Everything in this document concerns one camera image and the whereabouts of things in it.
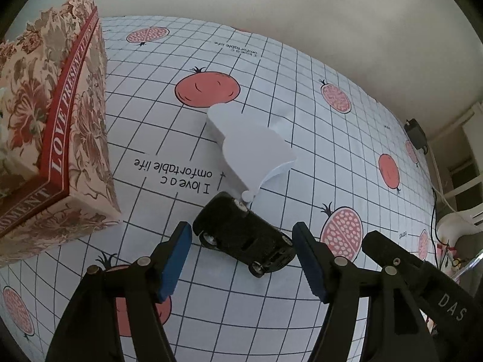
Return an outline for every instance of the white plastic object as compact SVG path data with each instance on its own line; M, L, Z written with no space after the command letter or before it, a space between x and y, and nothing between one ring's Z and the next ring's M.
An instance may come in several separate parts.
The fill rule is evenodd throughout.
M222 170L246 203L253 201L268 179L290 170L296 156L270 128L257 125L230 103L208 109L207 126L222 149Z

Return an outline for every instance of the black toy car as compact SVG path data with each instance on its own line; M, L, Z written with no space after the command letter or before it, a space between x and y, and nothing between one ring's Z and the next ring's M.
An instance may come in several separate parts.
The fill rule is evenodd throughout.
M285 267L295 257L291 239L226 192L218 193L193 222L202 246L247 264L252 275Z

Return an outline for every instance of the gift box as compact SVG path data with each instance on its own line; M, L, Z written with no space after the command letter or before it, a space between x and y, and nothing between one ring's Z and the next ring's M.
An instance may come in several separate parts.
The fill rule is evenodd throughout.
M42 12L0 45L0 267L120 219L94 0Z

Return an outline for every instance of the wall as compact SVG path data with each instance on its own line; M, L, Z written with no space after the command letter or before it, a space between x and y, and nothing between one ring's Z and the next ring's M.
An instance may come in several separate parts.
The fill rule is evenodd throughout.
M8 37L63 1L30 0ZM340 71L401 120L416 117L428 136L483 93L483 47L453 0L96 1L102 16L184 16L273 37ZM438 157L458 163L456 155Z

